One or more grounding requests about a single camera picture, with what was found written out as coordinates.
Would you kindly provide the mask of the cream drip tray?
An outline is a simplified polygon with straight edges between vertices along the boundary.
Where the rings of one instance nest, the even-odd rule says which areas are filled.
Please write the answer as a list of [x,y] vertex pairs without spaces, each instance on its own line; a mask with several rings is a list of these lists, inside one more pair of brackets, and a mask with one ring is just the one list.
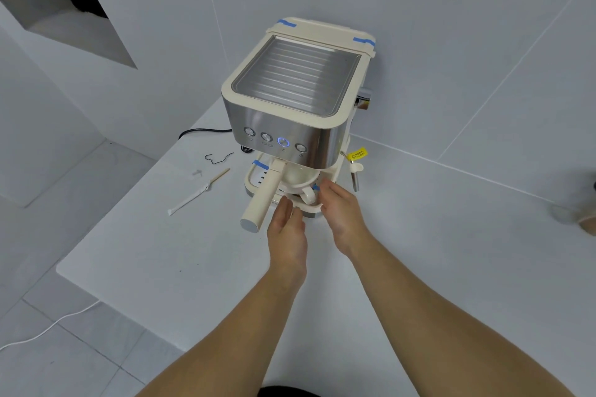
[[[268,166],[270,166],[270,164],[273,162],[273,159],[274,157],[264,153],[260,153],[256,158],[256,160],[260,160]],[[247,194],[250,197],[254,196],[255,191],[257,191],[257,189],[262,184],[267,175],[268,170],[264,170],[260,167],[256,167],[255,165],[251,164],[249,172],[247,173],[244,179],[244,185],[246,187]],[[277,206],[280,198],[282,198],[283,196],[289,198],[293,202],[294,206],[299,206],[302,210],[304,217],[313,219],[322,217],[323,214],[321,212],[321,205],[306,205],[299,196],[299,193],[287,193],[283,191],[281,187],[278,187],[275,195],[272,197],[270,207]]]

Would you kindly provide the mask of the person's left hand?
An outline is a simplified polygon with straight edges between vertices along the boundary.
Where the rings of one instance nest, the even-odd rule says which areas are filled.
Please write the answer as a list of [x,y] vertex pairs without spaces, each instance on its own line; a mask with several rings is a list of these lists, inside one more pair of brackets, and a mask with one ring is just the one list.
[[267,229],[269,272],[287,286],[299,287],[307,275],[308,241],[306,233],[296,233],[291,228],[293,209],[299,208],[283,196],[272,215]]

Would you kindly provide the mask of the white coffee cup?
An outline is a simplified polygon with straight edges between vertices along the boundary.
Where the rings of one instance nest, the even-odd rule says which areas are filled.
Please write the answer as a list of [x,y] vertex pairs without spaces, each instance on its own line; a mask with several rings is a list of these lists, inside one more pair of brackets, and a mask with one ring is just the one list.
[[[320,191],[313,190],[311,188],[313,184],[319,185]],[[309,206],[321,205],[321,202],[319,201],[319,194],[321,193],[322,188],[321,186],[322,183],[310,183],[309,185],[306,185],[301,188],[299,196],[301,197],[304,204]]]

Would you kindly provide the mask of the cream espresso machine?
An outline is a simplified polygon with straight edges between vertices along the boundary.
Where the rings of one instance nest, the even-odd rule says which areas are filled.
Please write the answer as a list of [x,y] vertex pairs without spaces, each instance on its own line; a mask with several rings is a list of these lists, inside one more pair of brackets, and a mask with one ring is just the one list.
[[294,19],[274,24],[221,87],[235,141],[259,153],[320,170],[336,182],[347,153],[357,93],[376,38],[346,26]]

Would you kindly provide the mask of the person's left forearm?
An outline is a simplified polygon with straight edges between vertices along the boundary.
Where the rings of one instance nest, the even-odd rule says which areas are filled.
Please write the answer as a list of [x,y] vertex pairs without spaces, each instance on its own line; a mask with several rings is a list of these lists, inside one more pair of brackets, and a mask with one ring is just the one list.
[[135,397],[319,397],[264,385],[306,269],[270,266],[240,303],[198,344]]

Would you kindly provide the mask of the wooden stirrer in paper wrapper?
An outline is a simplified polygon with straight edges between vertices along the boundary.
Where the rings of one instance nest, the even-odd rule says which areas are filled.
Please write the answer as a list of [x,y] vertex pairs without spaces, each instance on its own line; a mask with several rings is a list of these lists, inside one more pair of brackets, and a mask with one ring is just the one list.
[[216,181],[218,181],[221,177],[226,175],[230,170],[231,170],[231,168],[228,167],[228,168],[224,169],[223,171],[221,171],[218,175],[207,180],[203,187],[199,188],[197,191],[192,193],[190,196],[186,197],[183,201],[179,202],[174,207],[168,209],[167,210],[168,216],[172,216],[174,213],[176,213],[177,211],[182,209],[184,206],[188,205],[190,202],[192,202],[193,200],[195,200],[196,198],[201,196],[203,193],[208,191]]

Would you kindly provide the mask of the steel steam wand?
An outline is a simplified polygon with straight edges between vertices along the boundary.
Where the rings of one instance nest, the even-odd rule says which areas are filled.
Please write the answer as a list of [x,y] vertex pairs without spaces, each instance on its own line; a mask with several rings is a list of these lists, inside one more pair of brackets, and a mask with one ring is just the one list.
[[[347,153],[345,153],[345,152],[340,152],[340,153],[346,159]],[[358,178],[358,174],[361,171],[363,171],[363,165],[361,163],[359,163],[359,160],[356,161],[356,162],[350,162],[350,161],[348,161],[348,163],[349,163],[349,172],[351,174],[352,185],[353,185],[353,188],[354,188],[354,192],[357,192],[357,191],[359,191],[359,178]]]

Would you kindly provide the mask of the person's right hand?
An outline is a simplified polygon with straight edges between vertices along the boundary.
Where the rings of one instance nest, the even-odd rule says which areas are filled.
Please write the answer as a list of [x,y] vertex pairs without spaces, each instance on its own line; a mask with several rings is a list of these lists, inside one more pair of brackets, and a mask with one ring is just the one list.
[[331,193],[334,197],[333,220],[327,220],[339,251],[350,260],[366,250],[374,242],[354,194],[337,183],[324,178],[322,193]]

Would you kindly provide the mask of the cream handled portafilter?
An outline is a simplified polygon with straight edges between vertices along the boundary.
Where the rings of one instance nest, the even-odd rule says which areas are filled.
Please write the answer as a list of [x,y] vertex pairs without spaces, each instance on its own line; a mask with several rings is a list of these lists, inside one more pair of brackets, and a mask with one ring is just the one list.
[[241,227],[250,233],[258,233],[278,187],[287,193],[300,193],[302,187],[317,182],[321,176],[320,170],[274,158],[268,175],[242,214]]

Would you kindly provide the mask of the person's right forearm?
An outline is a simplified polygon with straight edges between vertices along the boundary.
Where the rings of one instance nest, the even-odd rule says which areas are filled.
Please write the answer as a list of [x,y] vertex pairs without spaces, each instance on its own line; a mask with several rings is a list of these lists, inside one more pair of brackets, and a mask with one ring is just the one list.
[[420,397],[575,397],[532,357],[438,294],[373,236],[336,239]]

